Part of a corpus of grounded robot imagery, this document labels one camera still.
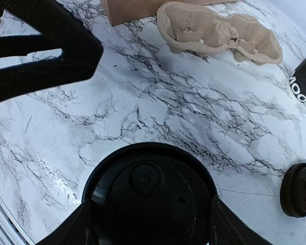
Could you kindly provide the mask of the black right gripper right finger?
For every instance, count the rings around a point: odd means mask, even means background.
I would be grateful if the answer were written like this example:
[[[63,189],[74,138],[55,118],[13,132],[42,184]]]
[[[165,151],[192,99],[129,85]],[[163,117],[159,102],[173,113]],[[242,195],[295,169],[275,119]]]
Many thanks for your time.
[[[264,245],[261,237],[240,220],[218,197],[211,202],[210,244]]]

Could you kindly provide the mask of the brown paper bag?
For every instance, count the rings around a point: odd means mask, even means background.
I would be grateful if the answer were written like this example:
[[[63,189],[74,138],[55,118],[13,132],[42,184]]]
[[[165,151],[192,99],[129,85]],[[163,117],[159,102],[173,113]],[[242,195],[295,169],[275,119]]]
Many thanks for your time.
[[[152,16],[170,1],[101,1],[112,26]]]

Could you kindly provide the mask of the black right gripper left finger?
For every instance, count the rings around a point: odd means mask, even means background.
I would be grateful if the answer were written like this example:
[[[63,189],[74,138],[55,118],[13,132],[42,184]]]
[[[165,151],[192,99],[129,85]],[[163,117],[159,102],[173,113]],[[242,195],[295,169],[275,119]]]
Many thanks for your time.
[[[94,244],[94,230],[91,220],[92,206],[91,200],[82,202],[61,225],[37,244]]]

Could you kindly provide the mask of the black takeout coffee cup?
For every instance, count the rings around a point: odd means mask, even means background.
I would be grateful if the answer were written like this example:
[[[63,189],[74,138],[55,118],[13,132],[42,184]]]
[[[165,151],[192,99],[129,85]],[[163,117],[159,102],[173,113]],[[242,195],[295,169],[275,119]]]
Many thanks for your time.
[[[99,244],[208,244],[216,195],[212,176],[194,156],[144,142],[104,158],[82,199],[94,202]]]

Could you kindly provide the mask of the brown cardboard cup carrier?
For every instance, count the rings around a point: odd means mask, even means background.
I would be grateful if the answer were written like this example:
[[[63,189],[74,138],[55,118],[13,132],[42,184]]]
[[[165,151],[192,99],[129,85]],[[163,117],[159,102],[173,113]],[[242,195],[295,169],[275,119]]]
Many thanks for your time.
[[[167,2],[157,11],[157,26],[173,53],[201,56],[230,49],[238,62],[280,64],[283,50],[272,30],[247,14],[221,16],[199,5]]]

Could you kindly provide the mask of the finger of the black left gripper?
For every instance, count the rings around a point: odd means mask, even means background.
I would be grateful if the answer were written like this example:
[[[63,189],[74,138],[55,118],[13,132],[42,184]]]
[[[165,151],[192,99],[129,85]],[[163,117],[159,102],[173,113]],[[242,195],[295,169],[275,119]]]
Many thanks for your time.
[[[0,102],[94,75],[102,43],[57,1],[0,1],[3,11],[25,21],[38,35],[0,37],[0,58],[60,48],[61,56],[0,69]]]

